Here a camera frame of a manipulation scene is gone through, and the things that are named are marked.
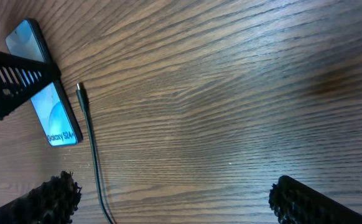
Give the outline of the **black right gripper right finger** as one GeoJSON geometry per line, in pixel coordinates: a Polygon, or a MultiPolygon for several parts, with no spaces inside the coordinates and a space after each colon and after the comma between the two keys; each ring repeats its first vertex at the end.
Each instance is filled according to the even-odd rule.
{"type": "Polygon", "coordinates": [[[283,175],[269,192],[269,206],[280,224],[362,224],[362,215],[283,175]]]}

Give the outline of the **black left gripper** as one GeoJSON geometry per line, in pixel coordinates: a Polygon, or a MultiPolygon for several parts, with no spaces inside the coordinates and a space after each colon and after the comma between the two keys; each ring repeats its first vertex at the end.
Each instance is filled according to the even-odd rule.
{"type": "Polygon", "coordinates": [[[60,76],[55,63],[38,62],[0,52],[0,119],[60,76]]]}

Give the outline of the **blue Galaxy smartphone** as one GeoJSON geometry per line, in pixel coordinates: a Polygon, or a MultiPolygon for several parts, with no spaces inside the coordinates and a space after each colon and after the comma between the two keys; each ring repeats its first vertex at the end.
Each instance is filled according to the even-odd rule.
{"type": "MultiPolygon", "coordinates": [[[[34,19],[21,21],[6,37],[6,45],[12,55],[45,63],[53,62],[42,31],[34,19]]],[[[47,85],[30,100],[51,146],[81,142],[82,133],[60,80],[47,85]]]]}

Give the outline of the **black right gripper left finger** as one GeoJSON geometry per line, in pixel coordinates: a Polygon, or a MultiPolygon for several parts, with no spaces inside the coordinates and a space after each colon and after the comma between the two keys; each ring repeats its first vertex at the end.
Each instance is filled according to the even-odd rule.
{"type": "Polygon", "coordinates": [[[72,172],[61,171],[48,182],[0,207],[0,224],[71,223],[78,210],[81,187],[72,172]]]}

